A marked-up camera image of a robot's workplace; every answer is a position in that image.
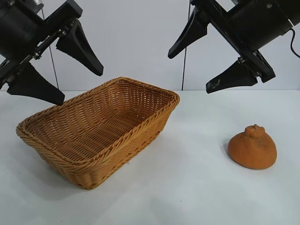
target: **black cable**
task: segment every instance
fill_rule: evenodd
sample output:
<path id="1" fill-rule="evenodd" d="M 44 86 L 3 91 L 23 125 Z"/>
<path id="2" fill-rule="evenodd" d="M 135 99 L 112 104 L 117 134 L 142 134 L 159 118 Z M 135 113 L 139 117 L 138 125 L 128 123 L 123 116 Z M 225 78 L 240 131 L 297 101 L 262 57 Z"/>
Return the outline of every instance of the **black cable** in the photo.
<path id="1" fill-rule="evenodd" d="M 293 48 L 293 43 L 294 43 L 294 40 L 295 40 L 295 37 L 296 37 L 296 32 L 295 32 L 295 30 L 294 30 L 293 28 L 289 29 L 287 32 L 289 32 L 290 30 L 291 30 L 292 33 L 293 33 L 293 35 L 292 35 L 292 42 L 291 42 L 291 51 L 292 51 L 297 57 L 300 58 L 300 55 L 297 54 L 296 51 L 295 51 L 294 48 Z"/>

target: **basket rim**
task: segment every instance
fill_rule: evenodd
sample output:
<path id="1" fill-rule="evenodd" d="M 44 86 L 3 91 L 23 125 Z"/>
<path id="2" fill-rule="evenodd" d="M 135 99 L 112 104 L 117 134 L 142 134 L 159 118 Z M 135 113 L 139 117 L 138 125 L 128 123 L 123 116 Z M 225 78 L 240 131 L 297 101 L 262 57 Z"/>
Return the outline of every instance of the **basket rim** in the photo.
<path id="1" fill-rule="evenodd" d="M 96 154 L 95 156 L 93 156 L 92 158 L 89 159 L 85 159 L 85 160 L 79 160 L 79 161 L 73 161 L 67 157 L 64 157 L 63 155 L 61 155 L 58 151 L 55 151 L 51 146 L 49 146 L 48 144 L 44 143 L 43 141 L 41 141 L 39 138 L 35 137 L 31 132 L 29 132 L 27 130 L 27 126 L 31 121 L 35 121 L 37 119 L 39 119 L 41 117 L 41 115 L 43 116 L 47 116 L 49 114 L 52 114 L 58 110 L 64 109 L 64 108 L 68 108 L 69 105 L 74 104 L 78 101 L 82 101 L 85 98 L 88 98 L 90 95 L 92 95 L 93 92 L 108 87 L 116 82 L 119 81 L 127 81 L 127 82 L 131 82 L 131 83 L 136 83 L 137 85 L 143 85 L 146 86 L 147 88 L 150 89 L 157 89 L 158 91 L 168 94 L 169 96 L 171 96 L 173 99 L 172 101 L 170 101 L 168 104 L 166 104 L 163 108 L 159 109 L 158 111 L 156 111 L 154 114 L 152 114 L 151 116 L 149 116 L 146 120 L 144 120 L 142 123 L 140 123 L 139 125 L 137 125 L 136 127 L 132 128 L 131 130 L 129 130 L 128 132 L 126 132 L 123 136 L 121 136 L 120 138 L 118 138 L 116 141 L 114 141 L 112 144 L 110 144 L 108 147 L 103 148 L 98 154 Z M 152 84 L 148 84 L 148 83 L 144 83 L 141 81 L 137 81 L 134 80 L 132 78 L 128 78 L 128 77 L 118 77 L 115 79 L 112 79 L 110 81 L 107 81 L 103 84 L 101 84 L 100 86 L 97 86 L 85 93 L 82 93 L 78 96 L 75 96 L 67 101 L 65 101 L 65 103 L 63 104 L 63 106 L 52 106 L 48 109 L 45 109 L 43 111 L 40 111 L 28 118 L 26 118 L 25 120 L 23 120 L 21 123 L 19 123 L 19 125 L 16 128 L 17 134 L 18 136 L 20 136 L 22 139 L 23 138 L 29 138 L 30 140 L 34 141 L 36 144 L 38 144 L 40 147 L 42 147 L 43 149 L 47 150 L 47 154 L 51 155 L 52 159 L 57 158 L 57 160 L 62 163 L 62 161 L 64 161 L 67 165 L 72 165 L 72 166 L 79 166 L 79 167 L 84 167 L 87 164 L 91 164 L 91 163 L 102 163 L 106 160 L 108 160 L 111 156 L 113 156 L 116 151 L 112 151 L 113 149 L 119 149 L 120 146 L 124 147 L 125 145 L 127 145 L 130 140 L 132 140 L 132 138 L 134 138 L 136 135 L 138 135 L 141 131 L 143 131 L 145 128 L 147 128 L 147 125 L 150 124 L 152 121 L 160 118 L 165 111 L 170 110 L 171 112 L 175 109 L 175 107 L 179 104 L 180 102 L 180 97 L 179 95 L 171 90 L 166 90 L 157 86 L 154 86 Z"/>

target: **wicker basket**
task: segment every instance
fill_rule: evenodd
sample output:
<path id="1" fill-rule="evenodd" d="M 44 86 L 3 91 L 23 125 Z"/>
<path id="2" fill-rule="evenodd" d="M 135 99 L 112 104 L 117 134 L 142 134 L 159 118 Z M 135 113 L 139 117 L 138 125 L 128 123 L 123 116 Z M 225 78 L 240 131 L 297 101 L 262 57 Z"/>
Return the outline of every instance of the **wicker basket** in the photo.
<path id="1" fill-rule="evenodd" d="M 179 101 L 120 77 L 25 119 L 16 132 L 71 182 L 94 189 L 159 135 Z"/>

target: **robotic arm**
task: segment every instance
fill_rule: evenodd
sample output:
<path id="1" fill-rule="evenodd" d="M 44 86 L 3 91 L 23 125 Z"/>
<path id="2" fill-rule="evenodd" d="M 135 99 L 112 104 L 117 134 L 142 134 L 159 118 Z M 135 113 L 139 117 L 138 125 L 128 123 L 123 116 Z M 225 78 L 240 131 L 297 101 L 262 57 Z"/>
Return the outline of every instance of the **robotic arm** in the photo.
<path id="1" fill-rule="evenodd" d="M 215 0 L 190 0 L 195 8 L 168 54 L 172 59 L 187 46 L 206 36 L 207 26 L 211 23 L 240 57 L 225 72 L 206 84 L 208 93 L 231 87 L 253 86 L 257 84 L 257 77 L 263 83 L 274 78 L 272 67 L 259 49 L 300 23 L 300 0 L 232 1 L 235 7 L 226 12 Z"/>
<path id="2" fill-rule="evenodd" d="M 56 40 L 58 50 L 81 62 L 98 76 L 103 66 L 92 51 L 78 18 L 83 10 L 67 0 L 45 20 L 37 13 L 41 0 L 0 0 L 0 89 L 8 83 L 8 93 L 38 98 L 62 105 L 64 94 L 45 80 L 30 64 Z"/>

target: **white table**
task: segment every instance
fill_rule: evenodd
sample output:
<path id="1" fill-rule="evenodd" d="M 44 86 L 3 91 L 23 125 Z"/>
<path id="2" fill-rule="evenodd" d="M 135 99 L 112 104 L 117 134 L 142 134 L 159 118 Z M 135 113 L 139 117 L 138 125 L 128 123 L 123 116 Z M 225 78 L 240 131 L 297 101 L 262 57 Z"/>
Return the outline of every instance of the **white table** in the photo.
<path id="1" fill-rule="evenodd" d="M 80 92 L 66 92 L 67 98 Z M 103 185 L 69 183 L 15 134 L 50 104 L 0 93 L 3 225 L 299 225 L 300 91 L 179 92 L 164 132 Z M 277 163 L 254 171 L 229 159 L 229 139 L 259 124 Z"/>

